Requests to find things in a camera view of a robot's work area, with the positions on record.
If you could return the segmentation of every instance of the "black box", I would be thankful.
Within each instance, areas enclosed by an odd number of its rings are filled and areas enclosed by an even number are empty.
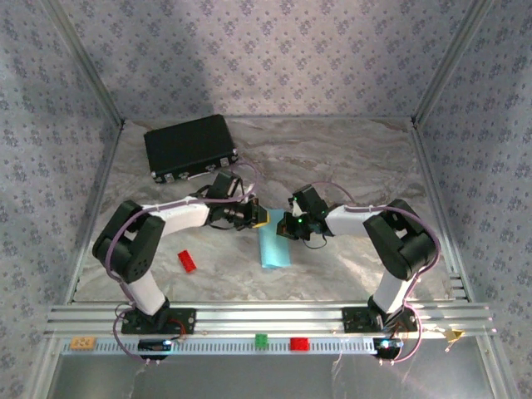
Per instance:
[[[185,180],[238,159],[221,115],[149,131],[144,135],[151,177],[157,183]]]

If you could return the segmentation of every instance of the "blue cloth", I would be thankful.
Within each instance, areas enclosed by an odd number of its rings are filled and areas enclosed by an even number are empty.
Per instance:
[[[288,239],[277,235],[277,223],[283,218],[283,209],[268,209],[269,223],[259,227],[260,261],[263,268],[286,268],[290,262]]]

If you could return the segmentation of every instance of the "patterned wallpaper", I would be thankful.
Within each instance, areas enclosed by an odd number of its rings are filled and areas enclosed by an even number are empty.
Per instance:
[[[475,295],[532,397],[532,4],[494,6],[422,129]]]
[[[38,3],[0,2],[0,53],[0,397],[14,398],[116,128]]]
[[[126,119],[409,116],[469,0],[61,0]]]

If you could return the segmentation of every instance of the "red lego brick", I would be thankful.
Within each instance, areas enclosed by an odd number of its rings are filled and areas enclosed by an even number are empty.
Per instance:
[[[177,256],[180,259],[181,264],[183,265],[183,268],[185,269],[186,273],[192,273],[196,270],[196,265],[194,263],[194,260],[192,260],[189,251],[179,252]]]
[[[308,352],[310,341],[308,338],[290,338],[290,350],[294,352]]]

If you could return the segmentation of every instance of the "gray marble floor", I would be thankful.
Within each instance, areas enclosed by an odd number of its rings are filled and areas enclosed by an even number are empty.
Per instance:
[[[150,178],[143,135],[168,124],[126,123],[93,239],[123,200],[164,203],[212,182],[213,175],[170,185],[157,185]],[[316,180],[331,180],[348,189],[360,205],[403,198],[434,224],[408,124],[406,119],[228,120],[239,153],[261,173],[258,197],[262,205],[288,209],[287,198],[294,190]],[[236,171],[245,179],[253,177],[247,168]],[[333,187],[319,187],[318,191],[329,204],[345,201]],[[290,246],[292,266],[267,270],[260,265],[257,230],[189,229],[161,240],[152,271],[173,301],[367,300],[377,288],[383,267],[369,239],[335,237],[319,250],[307,249],[300,241]],[[192,274],[185,273],[176,256],[184,249],[189,250],[198,267]],[[442,259],[418,284],[414,296],[433,299],[450,295]],[[123,298],[116,283],[87,251],[74,299]]]

